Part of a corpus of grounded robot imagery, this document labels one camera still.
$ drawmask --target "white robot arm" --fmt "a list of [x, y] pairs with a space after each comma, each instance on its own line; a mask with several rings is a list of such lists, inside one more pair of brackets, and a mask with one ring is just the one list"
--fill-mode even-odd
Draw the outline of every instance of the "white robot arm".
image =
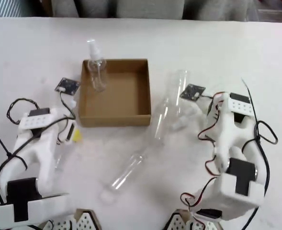
[[[185, 96], [191, 95], [191, 87]], [[189, 194], [190, 198], [185, 199], [189, 210], [196, 218], [211, 222], [235, 219], [254, 208], [255, 214], [264, 200], [269, 168], [266, 157], [263, 156], [263, 149], [259, 146], [259, 139], [255, 141], [259, 122], [255, 117], [252, 101], [246, 96], [219, 92], [212, 97], [210, 105], [206, 107], [208, 109], [204, 109], [205, 97], [211, 98], [201, 98], [200, 92], [200, 100], [196, 102], [207, 114], [207, 128], [200, 133], [205, 135], [205, 138], [199, 138], [213, 143], [212, 161], [219, 174], [212, 174], [210, 171], [214, 177], [206, 186], [194, 196]], [[276, 144], [278, 139], [272, 129], [266, 123], [261, 123], [265, 124], [276, 138], [275, 142], [268, 141]]]
[[[41, 129], [69, 115], [68, 111], [62, 108], [36, 109], [26, 113], [18, 126], [14, 151]], [[22, 158], [28, 166], [39, 163], [40, 170], [37, 178], [16, 179], [25, 170], [25, 165], [20, 158], [11, 159], [1, 170], [0, 194], [5, 204], [0, 206], [0, 229], [38, 224], [75, 212], [68, 194], [52, 194], [55, 171], [54, 152], [59, 130], [63, 130], [61, 136], [65, 137], [62, 142], [70, 144], [75, 128], [76, 121], [73, 119], [56, 123], [19, 151], [17, 156]]]

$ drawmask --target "cardboard box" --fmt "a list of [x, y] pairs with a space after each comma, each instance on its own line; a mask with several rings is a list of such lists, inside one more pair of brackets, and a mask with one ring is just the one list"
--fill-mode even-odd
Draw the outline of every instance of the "cardboard box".
[[148, 126], [151, 118], [146, 59], [107, 60], [107, 89], [93, 89], [82, 63], [79, 117], [84, 127]]

